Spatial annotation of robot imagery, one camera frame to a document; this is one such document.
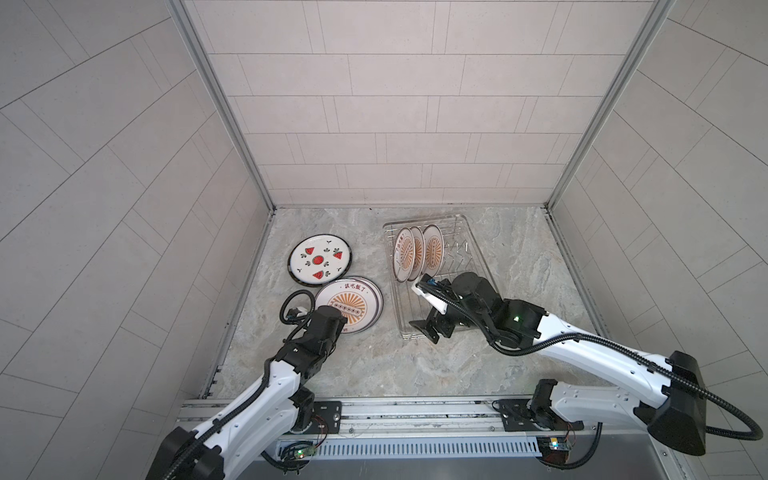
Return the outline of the watermelon pattern plate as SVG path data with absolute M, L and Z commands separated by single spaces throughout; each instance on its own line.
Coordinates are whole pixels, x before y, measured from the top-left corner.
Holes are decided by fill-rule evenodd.
M 287 269 L 300 285 L 316 287 L 345 276 L 351 263 L 352 249 L 346 240 L 332 234 L 318 234 L 293 248 Z

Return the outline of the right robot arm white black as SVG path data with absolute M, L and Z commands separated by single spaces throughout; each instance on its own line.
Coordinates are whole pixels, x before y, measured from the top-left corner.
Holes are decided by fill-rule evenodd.
M 411 289 L 432 307 L 426 319 L 411 323 L 432 342 L 468 326 L 502 355 L 540 353 L 616 387 L 611 392 L 540 381 L 529 409 L 545 429 L 613 419 L 643 427 L 661 444 L 693 456 L 705 454 L 709 435 L 739 441 L 763 437 L 748 414 L 705 388 L 697 360 L 681 351 L 664 357 L 593 335 L 540 306 L 502 298 L 472 272 L 442 281 L 425 275 Z

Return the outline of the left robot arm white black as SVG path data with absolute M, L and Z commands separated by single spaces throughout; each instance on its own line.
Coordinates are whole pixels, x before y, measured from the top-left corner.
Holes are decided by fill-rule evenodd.
M 162 441 L 149 479 L 235 479 L 289 431 L 301 432 L 312 416 L 314 393 L 304 384 L 335 350 L 347 318 L 319 306 L 277 354 L 259 380 L 197 427 L 177 427 Z

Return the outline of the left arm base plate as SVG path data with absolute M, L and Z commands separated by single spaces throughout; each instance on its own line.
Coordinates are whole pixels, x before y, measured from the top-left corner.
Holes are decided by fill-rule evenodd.
M 290 433 L 294 435 L 338 434 L 340 430 L 342 403 L 340 401 L 319 401 L 298 410 L 296 423 Z

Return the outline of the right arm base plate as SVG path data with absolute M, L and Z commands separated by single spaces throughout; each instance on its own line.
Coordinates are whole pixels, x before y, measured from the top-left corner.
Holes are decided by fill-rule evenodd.
M 582 431 L 584 423 L 569 423 L 559 417 L 550 407 L 534 405 L 529 399 L 494 400 L 492 408 L 501 416 L 505 432 L 522 431 Z

